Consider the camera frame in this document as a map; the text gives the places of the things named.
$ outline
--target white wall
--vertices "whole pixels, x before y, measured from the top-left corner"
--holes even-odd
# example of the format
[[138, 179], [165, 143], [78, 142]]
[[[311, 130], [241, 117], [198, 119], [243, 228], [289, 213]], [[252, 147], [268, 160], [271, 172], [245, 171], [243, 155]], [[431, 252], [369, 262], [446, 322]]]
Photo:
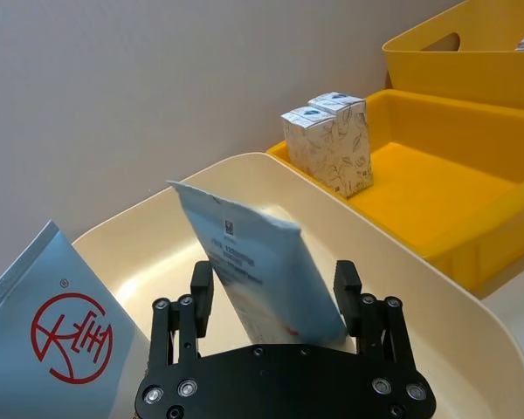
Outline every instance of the white wall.
[[384, 41], [455, 0], [0, 0], [0, 272], [75, 238], [279, 114], [383, 86]]

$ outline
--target small white box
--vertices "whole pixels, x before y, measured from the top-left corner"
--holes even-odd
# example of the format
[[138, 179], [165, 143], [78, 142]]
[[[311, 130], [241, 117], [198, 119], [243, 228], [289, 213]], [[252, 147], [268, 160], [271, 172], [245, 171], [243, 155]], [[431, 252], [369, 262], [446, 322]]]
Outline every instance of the small white box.
[[336, 166], [338, 127], [335, 117], [311, 106], [281, 115], [291, 163], [329, 188], [346, 196], [343, 180], [331, 168]]
[[308, 104], [335, 115], [337, 142], [330, 171], [341, 180], [349, 197], [373, 184], [370, 161], [369, 128], [365, 99], [343, 93], [326, 93], [309, 100]]

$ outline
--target yellow crate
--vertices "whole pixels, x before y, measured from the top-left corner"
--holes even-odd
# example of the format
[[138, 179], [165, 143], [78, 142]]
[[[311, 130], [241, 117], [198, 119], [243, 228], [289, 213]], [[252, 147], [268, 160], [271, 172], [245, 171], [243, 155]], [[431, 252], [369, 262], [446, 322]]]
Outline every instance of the yellow crate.
[[395, 89], [524, 109], [523, 38], [524, 0], [467, 0], [383, 51]]
[[[524, 254], [523, 110], [396, 90], [367, 104], [375, 185], [350, 207], [468, 290]], [[289, 165], [284, 141], [268, 153]]]

